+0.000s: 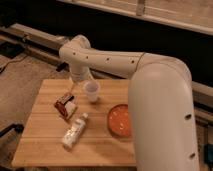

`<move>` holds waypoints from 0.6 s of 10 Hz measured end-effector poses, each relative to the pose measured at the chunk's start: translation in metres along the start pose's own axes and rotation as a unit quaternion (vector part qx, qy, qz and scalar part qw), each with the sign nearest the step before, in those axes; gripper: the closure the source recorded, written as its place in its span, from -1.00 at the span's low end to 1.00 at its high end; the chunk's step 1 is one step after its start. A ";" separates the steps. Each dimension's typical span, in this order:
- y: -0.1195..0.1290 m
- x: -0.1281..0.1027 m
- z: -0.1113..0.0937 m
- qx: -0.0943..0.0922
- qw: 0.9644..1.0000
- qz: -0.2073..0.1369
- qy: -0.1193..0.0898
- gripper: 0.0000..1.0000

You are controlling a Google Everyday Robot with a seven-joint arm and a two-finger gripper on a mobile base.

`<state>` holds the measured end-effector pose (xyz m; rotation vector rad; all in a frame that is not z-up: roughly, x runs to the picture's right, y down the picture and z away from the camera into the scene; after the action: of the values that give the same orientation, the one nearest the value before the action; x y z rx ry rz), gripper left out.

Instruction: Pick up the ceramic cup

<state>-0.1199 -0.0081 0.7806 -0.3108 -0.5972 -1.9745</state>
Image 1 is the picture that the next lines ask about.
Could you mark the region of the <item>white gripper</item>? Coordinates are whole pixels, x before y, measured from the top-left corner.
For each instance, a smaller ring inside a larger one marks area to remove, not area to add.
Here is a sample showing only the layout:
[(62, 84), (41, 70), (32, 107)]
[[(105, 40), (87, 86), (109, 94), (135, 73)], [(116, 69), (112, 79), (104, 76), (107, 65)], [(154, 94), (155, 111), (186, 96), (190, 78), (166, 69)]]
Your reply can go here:
[(70, 77), (73, 82), (82, 82), (87, 80), (90, 77), (90, 70), (88, 67), (78, 65), (78, 64), (70, 64)]

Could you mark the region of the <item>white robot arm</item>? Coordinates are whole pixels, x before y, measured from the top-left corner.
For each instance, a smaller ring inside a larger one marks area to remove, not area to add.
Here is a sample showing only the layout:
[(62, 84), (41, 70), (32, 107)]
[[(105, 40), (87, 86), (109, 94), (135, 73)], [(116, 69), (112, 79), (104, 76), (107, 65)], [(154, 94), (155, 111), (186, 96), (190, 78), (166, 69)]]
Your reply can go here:
[(78, 35), (61, 46), (71, 77), (96, 69), (130, 80), (128, 108), (138, 171), (199, 171), (198, 143), (187, 65), (145, 52), (101, 51)]

